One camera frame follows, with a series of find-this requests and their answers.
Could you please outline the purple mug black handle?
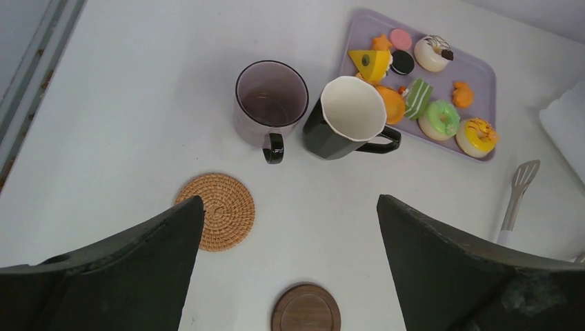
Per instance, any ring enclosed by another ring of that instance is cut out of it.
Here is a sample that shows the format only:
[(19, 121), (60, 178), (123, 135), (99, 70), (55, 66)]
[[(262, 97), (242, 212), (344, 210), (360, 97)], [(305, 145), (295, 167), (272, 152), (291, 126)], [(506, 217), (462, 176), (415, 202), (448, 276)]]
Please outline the purple mug black handle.
[(308, 87), (296, 69), (280, 61), (256, 61), (235, 83), (234, 128), (246, 143), (261, 148), (267, 163), (276, 165), (284, 159), (284, 139), (308, 104)]

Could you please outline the steel white serving tongs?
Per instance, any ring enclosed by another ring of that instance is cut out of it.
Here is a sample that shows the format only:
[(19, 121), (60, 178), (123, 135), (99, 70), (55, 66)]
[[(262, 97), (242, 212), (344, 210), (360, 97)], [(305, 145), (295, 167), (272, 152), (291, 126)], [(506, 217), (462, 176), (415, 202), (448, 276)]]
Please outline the steel white serving tongs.
[(515, 170), (510, 186), (510, 199), (506, 209), (504, 219), (496, 240), (496, 243), (501, 246), (507, 246), (511, 233), (515, 227), (519, 205), (522, 198), (527, 191), (527, 188), (532, 183), (537, 175), (541, 161), (534, 159), (522, 163)]

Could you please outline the yellow frosted donut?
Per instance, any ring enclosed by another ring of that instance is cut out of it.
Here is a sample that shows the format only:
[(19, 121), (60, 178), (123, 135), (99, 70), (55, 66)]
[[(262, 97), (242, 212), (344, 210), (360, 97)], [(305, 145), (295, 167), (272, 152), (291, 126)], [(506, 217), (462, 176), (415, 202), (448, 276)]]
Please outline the yellow frosted donut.
[(455, 140), (465, 154), (481, 159), (494, 150), (499, 135), (489, 122), (472, 118), (459, 124)]

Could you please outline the white three tier stand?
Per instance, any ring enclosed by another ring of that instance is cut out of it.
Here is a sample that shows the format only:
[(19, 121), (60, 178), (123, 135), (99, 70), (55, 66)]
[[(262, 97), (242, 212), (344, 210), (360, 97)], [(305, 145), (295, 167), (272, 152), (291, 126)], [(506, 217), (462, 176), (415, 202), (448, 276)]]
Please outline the white three tier stand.
[(540, 110), (539, 120), (573, 172), (584, 182), (584, 81)]

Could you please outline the green striped cake slice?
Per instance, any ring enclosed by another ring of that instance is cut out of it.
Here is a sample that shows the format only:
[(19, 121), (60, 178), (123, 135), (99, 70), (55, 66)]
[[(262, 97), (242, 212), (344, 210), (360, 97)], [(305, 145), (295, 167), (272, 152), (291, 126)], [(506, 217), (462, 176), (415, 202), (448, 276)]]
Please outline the green striped cake slice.
[(416, 78), (405, 90), (401, 93), (405, 104), (405, 117), (411, 121), (418, 119), (430, 101), (433, 94), (434, 87), (421, 78)]

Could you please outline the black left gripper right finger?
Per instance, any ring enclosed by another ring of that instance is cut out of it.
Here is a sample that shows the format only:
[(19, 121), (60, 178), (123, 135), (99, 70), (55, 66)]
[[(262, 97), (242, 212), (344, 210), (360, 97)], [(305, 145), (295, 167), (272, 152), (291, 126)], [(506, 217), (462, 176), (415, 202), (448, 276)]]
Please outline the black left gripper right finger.
[(506, 248), (383, 194), (381, 236), (408, 330), (583, 330), (584, 265)]

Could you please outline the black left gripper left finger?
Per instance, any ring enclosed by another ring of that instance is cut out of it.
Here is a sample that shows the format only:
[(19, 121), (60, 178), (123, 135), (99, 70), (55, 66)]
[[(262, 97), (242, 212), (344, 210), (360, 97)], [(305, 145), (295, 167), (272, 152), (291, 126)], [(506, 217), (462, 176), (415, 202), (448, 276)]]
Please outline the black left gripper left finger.
[(2, 330), (177, 330), (204, 228), (192, 197), (38, 265), (1, 269)]

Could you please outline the orange bear cookie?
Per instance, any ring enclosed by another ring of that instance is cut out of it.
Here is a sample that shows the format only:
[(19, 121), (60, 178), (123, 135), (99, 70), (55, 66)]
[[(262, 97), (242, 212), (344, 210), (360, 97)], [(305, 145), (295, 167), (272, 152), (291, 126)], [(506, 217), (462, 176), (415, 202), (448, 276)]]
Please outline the orange bear cookie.
[(452, 93), (452, 102), (458, 108), (469, 108), (473, 104), (474, 92), (464, 81), (453, 82), (454, 91)]

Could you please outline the black mug white inside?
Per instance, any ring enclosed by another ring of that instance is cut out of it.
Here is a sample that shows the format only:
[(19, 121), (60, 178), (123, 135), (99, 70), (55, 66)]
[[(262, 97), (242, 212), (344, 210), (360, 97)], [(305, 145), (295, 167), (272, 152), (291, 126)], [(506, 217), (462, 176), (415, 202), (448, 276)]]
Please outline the black mug white inside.
[(302, 129), (304, 147), (324, 160), (351, 152), (387, 154), (401, 145), (401, 133), (386, 126), (382, 96), (352, 76), (340, 76), (322, 90)]

